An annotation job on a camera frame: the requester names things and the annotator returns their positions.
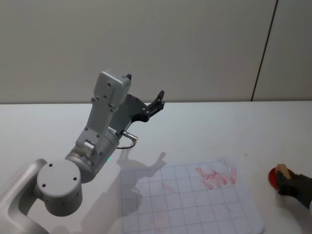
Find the red object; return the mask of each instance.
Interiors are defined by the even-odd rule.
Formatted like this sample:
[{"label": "red object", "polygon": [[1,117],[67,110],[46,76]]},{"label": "red object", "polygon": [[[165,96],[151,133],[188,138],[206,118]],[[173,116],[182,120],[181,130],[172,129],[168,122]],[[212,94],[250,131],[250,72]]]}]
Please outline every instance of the red object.
[{"label": "red object", "polygon": [[275,167],[270,170],[269,175],[268,175],[268,180],[269,180],[269,183],[272,185],[272,187],[278,190],[277,179],[275,175]]}]

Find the white paper sheet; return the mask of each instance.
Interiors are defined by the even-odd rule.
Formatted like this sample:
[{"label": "white paper sheet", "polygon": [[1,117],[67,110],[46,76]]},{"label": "white paper sheet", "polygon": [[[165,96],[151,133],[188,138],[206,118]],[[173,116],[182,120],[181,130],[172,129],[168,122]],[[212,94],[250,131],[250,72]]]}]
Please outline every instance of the white paper sheet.
[{"label": "white paper sheet", "polygon": [[263,221],[225,159],[121,171],[124,234],[259,234]]}]

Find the white wall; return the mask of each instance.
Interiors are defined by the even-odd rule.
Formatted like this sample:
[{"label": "white wall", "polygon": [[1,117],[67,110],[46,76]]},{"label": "white wall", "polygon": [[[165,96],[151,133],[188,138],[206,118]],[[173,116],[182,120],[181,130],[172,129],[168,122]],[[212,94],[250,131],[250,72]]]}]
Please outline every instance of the white wall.
[{"label": "white wall", "polygon": [[272,0],[1,0],[0,102],[88,102],[100,71],[144,101],[250,100]]},{"label": "white wall", "polygon": [[254,100],[312,99],[312,1],[280,0]]}]

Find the black glove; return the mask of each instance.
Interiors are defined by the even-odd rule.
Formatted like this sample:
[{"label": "black glove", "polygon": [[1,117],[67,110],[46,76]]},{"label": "black glove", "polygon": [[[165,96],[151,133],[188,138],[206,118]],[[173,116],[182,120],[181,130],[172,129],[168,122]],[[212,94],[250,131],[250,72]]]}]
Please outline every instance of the black glove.
[{"label": "black glove", "polygon": [[280,195],[295,197],[308,209],[312,201],[312,178],[290,172],[291,179],[287,179],[283,173],[277,172],[277,186]]}]

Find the white tabletop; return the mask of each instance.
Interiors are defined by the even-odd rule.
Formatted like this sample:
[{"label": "white tabletop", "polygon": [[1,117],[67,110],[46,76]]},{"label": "white tabletop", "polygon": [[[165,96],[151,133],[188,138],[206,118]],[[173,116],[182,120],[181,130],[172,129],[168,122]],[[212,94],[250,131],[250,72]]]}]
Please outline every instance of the white tabletop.
[{"label": "white tabletop", "polygon": [[[64,158],[90,109],[90,104],[0,105],[0,185],[26,162]],[[311,123],[312,102],[167,103],[148,123],[130,127],[139,141],[129,160],[117,161],[121,151],[116,150],[97,177],[83,185],[76,213],[54,217],[37,201],[29,216],[52,234],[116,234],[120,168],[152,165],[161,154],[168,165],[231,156],[246,178],[266,234],[310,234],[308,210],[277,195],[267,175],[286,163],[312,177]]]}]

